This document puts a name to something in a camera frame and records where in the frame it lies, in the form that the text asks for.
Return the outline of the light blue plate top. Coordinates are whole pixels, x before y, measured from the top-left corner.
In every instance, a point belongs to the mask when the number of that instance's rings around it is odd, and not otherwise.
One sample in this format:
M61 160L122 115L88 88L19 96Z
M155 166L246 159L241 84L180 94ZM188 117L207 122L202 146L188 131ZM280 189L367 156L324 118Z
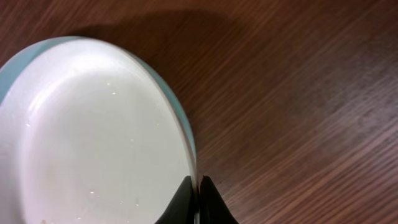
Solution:
M65 42L71 42L75 40L90 40L94 42L99 42L99 39L87 38L82 36L63 36L63 37L55 37L51 39L45 39L40 42L36 42L15 55L13 55L2 67L1 67L1 101L5 99L7 96L11 86L18 78L18 76L22 73L22 71L31 63L36 57L43 54L48 49L56 45L63 44ZM152 76L152 78L156 81L159 88L163 91L165 97L169 101L171 107L174 110L174 113L179 121L182 131L184 132L185 139L187 145L190 149L190 160L192 162L193 173L197 174L197 149L195 145L195 140L193 136L192 127L190 125L189 119L180 104L177 96L172 91L172 89L168 86L167 82L145 61L139 58L137 55L134 55L130 51L125 48L121 49L129 54L134 60L137 61L148 74Z

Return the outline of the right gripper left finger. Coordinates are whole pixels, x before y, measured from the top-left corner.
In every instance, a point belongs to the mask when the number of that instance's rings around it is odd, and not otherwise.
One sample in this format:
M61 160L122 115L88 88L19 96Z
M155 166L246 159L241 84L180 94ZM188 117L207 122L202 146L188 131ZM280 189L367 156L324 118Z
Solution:
M195 201L192 180L186 176L164 213L155 224L194 224Z

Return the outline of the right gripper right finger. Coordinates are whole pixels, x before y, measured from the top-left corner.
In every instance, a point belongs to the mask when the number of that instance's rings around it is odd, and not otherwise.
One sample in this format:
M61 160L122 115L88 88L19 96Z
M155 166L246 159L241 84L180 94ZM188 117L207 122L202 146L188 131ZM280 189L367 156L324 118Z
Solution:
M200 184L200 223L238 224L211 178L205 175Z

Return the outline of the white plate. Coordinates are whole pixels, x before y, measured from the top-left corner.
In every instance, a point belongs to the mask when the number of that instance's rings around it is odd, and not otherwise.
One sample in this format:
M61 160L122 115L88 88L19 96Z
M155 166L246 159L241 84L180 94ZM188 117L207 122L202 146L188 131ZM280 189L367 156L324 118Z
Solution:
M1 101L2 223L156 223L190 149L156 81L88 39L31 61Z

